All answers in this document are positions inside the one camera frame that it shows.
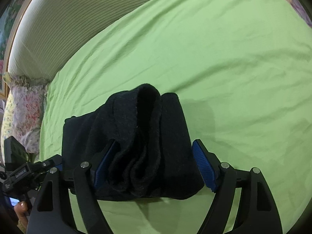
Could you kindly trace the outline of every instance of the bed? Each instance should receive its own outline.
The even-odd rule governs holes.
[[[140,0],[131,6],[110,14],[102,25],[94,23],[96,29],[85,26],[92,32],[83,38],[75,36],[80,28],[70,31],[67,38],[76,45],[64,53],[65,44],[52,39],[47,57],[55,59],[41,55],[39,37],[25,30],[27,18],[37,17],[37,24],[47,19],[38,11],[25,12],[8,71],[52,80],[40,160],[61,153],[66,118],[94,111],[115,92],[150,83],[160,93],[178,94],[192,140],[200,138],[235,168],[262,170],[287,233],[312,195],[308,19],[286,0]],[[21,43],[28,45],[22,40],[38,50],[19,53]],[[99,203],[115,233],[196,233],[212,199],[203,188],[184,201]],[[226,231],[233,226],[238,199],[239,193]],[[85,231],[74,195],[71,202],[77,227]]]

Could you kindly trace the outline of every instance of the yellow patterned fabric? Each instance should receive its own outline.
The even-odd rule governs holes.
[[[4,140],[12,135],[12,127],[13,127],[13,110],[15,108],[16,104],[13,101],[13,96],[11,95],[11,92],[9,93],[9,96],[7,98],[7,103],[4,110],[3,115],[3,121],[2,121],[2,127],[1,127],[1,154],[2,159],[4,159]]]

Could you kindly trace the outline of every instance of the black mechanical device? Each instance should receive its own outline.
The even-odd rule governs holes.
[[[25,162],[7,174],[2,193],[22,198],[29,190],[39,189],[30,212],[27,234],[77,234],[68,189],[77,196],[88,234],[113,234],[95,197],[95,187],[106,182],[105,163],[119,144],[110,140],[103,151],[90,161],[71,170],[62,170],[61,156],[44,162]],[[282,234],[280,217],[270,189],[260,169],[242,171],[220,162],[200,140],[193,143],[193,154],[203,179],[216,193],[197,234],[222,234],[233,203],[236,188],[242,188],[233,230],[229,234]]]

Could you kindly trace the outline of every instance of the silver screw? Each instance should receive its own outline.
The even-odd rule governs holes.
[[[259,173],[260,173],[260,169],[257,168],[257,167],[252,168],[252,171],[253,171],[255,174],[259,174]]]
[[[222,162],[221,163],[221,167],[224,168],[224,169],[227,169],[227,168],[230,167],[230,165],[227,162]]]
[[[52,167],[51,169],[50,169],[50,173],[56,173],[57,172],[57,168],[56,167]]]
[[[80,167],[87,168],[89,165],[90,165],[89,162],[82,162]]]

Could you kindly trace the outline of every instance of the black cloth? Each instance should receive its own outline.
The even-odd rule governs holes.
[[[63,168],[71,169],[103,150],[109,139],[120,144],[100,200],[139,197],[186,199],[203,187],[178,96],[143,84],[111,95],[96,111],[65,120]]]

